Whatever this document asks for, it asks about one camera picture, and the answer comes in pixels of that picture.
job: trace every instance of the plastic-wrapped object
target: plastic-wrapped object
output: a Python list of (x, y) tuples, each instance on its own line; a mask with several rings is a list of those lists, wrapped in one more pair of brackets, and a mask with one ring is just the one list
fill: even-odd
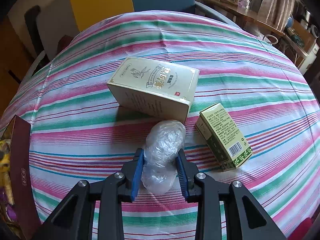
[(174, 160), (185, 137), (186, 128), (176, 120), (161, 121), (148, 134), (141, 180), (154, 195), (162, 195), (172, 187), (177, 175)]

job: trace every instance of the maroon box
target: maroon box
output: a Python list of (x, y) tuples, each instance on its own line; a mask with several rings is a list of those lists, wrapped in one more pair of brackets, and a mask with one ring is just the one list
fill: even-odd
[(15, 115), (0, 141), (0, 219), (26, 240), (31, 239), (41, 225), (30, 181), (30, 127)]

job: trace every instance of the barcode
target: barcode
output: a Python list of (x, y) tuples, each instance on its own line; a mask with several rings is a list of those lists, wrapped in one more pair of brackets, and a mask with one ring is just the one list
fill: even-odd
[(242, 146), (241, 146), (241, 144), (239, 142), (236, 142), (228, 150), (231, 153), (232, 157), (234, 157), (237, 153), (242, 151)]

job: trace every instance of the silver screw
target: silver screw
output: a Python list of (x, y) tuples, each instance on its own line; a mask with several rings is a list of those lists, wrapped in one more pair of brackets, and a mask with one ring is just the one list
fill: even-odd
[(242, 183), (239, 180), (235, 180), (232, 184), (235, 187), (241, 187), (242, 186)]
[(84, 179), (78, 182), (79, 187), (84, 187), (85, 185), (87, 185), (87, 181)]
[(123, 174), (122, 172), (116, 172), (116, 173), (115, 173), (115, 177), (116, 177), (117, 179), (122, 179), (123, 176), (124, 176), (124, 174)]
[(203, 172), (197, 173), (196, 176), (197, 176), (198, 179), (204, 179), (205, 178), (205, 174)]

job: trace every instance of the blue gripper pad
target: blue gripper pad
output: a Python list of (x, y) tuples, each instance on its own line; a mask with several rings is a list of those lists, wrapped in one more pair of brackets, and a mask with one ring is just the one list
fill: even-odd
[(176, 157), (176, 167), (177, 167), (177, 172), (178, 172), (178, 177), (180, 182), (181, 193), (184, 196), (185, 200), (187, 200), (189, 197), (188, 180), (187, 180), (187, 175), (184, 170), (183, 162), (180, 155)]
[(143, 169), (143, 149), (140, 150), (140, 155), (138, 158), (137, 167), (134, 172), (133, 179), (132, 179), (132, 188), (131, 188), (132, 191), (131, 191), (131, 195), (130, 195), (132, 202), (135, 200), (136, 196), (138, 195), (142, 169)]

